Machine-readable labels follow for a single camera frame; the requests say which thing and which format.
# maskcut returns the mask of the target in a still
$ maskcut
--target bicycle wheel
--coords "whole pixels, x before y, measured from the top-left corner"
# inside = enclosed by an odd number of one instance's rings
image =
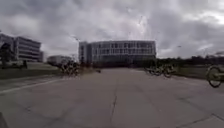
[[[207,71],[207,81],[213,88],[218,88],[222,83],[221,76],[217,75],[218,73],[221,73],[219,67],[210,67]]]
[[[166,78],[171,78],[172,77],[172,73],[169,69],[164,69],[163,71],[163,75],[166,77]]]
[[[162,71],[160,69],[155,69],[154,71],[155,76],[161,76],[161,74],[162,74]]]

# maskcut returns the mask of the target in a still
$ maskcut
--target window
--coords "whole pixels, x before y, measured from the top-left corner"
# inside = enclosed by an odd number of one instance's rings
[[[115,48],[118,48],[118,44],[117,43],[115,44]]]
[[[124,47],[127,48],[127,43],[124,43]]]

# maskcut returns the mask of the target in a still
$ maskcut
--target asphalt road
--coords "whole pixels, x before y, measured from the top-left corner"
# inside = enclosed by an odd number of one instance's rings
[[[223,128],[224,88],[103,70],[0,91],[9,128]]]

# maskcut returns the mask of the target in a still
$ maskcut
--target sky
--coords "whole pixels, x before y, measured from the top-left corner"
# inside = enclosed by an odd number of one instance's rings
[[[224,51],[224,0],[0,0],[0,30],[42,42],[45,56],[78,42],[155,40],[157,56]]]

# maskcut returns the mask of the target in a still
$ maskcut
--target office building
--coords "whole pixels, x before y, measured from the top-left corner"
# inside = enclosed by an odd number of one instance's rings
[[[11,37],[11,36],[6,35],[6,34],[0,34],[0,47],[4,43],[10,44],[10,48],[11,48],[11,51],[13,53],[17,52],[17,49],[16,49],[17,46],[16,46],[16,43],[14,41],[14,37]]]
[[[41,43],[24,38],[24,37],[16,37],[15,42],[17,45],[17,59],[18,60],[26,60],[32,62],[38,62],[40,59],[40,47]]]
[[[147,61],[156,58],[155,41],[80,42],[79,59],[84,62]]]
[[[33,62],[43,60],[43,54],[40,51],[40,42],[25,37],[11,37],[1,33],[0,46],[4,43],[10,44],[11,51],[14,53],[16,60],[26,60]]]

